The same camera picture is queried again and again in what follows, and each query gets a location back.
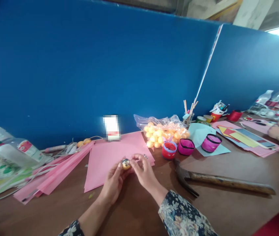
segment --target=hammer handle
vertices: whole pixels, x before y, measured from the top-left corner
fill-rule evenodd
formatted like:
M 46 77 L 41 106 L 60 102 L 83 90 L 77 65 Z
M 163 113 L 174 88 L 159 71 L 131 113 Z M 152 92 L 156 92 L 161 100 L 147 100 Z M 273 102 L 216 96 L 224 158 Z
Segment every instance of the hammer handle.
M 275 195 L 274 189 L 272 189 L 270 185 L 266 185 L 266 184 L 260 184 L 260 183 L 245 181 L 245 180 L 238 180 L 238 179 L 233 179 L 233 178 L 228 178 L 228 177 L 223 177 L 218 175 L 200 174 L 191 171 L 189 171 L 189 175 L 191 180 L 195 180 L 195 181 Z

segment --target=phone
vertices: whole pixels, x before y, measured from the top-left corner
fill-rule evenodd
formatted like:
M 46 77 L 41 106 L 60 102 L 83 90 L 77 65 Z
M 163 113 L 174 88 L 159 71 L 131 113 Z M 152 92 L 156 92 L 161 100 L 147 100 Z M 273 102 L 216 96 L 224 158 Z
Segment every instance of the phone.
M 266 140 L 264 140 L 263 138 L 259 137 L 258 135 L 255 135 L 254 133 L 251 133 L 245 129 L 236 129 L 238 132 L 244 134 L 245 136 L 248 136 L 249 138 L 253 139 L 254 141 L 257 141 L 258 143 L 260 143 L 261 145 L 265 146 L 265 147 L 275 147 L 275 145 L 273 143 L 270 143 Z

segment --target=plastic bag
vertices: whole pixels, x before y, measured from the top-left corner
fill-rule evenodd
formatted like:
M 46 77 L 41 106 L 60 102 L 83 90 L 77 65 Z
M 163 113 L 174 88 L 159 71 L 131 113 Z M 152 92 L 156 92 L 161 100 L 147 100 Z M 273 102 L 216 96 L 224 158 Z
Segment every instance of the plastic bag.
M 186 129 L 187 125 L 183 124 L 177 115 L 157 119 L 153 116 L 145 118 L 134 114 L 134 119 L 136 126 L 140 130 L 144 130 L 147 137 L 146 145 L 149 148 L 160 148 L 165 141 L 173 141 L 178 144 L 181 138 L 190 136 Z

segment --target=blue wall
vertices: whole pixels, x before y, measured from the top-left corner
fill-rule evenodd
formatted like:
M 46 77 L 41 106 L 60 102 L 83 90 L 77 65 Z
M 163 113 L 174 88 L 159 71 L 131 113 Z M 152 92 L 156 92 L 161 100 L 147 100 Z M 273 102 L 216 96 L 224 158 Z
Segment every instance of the blue wall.
M 81 0 L 0 1 L 0 126 L 38 148 L 102 135 L 100 117 L 183 115 L 217 23 Z
M 230 104 L 228 111 L 246 110 L 268 89 L 279 91 L 279 36 L 223 25 L 196 113 L 209 114 L 219 100 Z

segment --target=floral sleeve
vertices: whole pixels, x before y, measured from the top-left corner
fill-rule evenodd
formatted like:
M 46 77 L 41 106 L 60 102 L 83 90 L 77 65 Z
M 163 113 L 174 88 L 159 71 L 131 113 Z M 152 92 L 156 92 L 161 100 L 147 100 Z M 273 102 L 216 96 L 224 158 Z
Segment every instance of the floral sleeve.
M 78 220 L 75 220 L 58 236 L 84 236 L 84 233 L 80 229 Z
M 170 236 L 217 235 L 208 219 L 172 190 L 167 193 L 158 214 Z

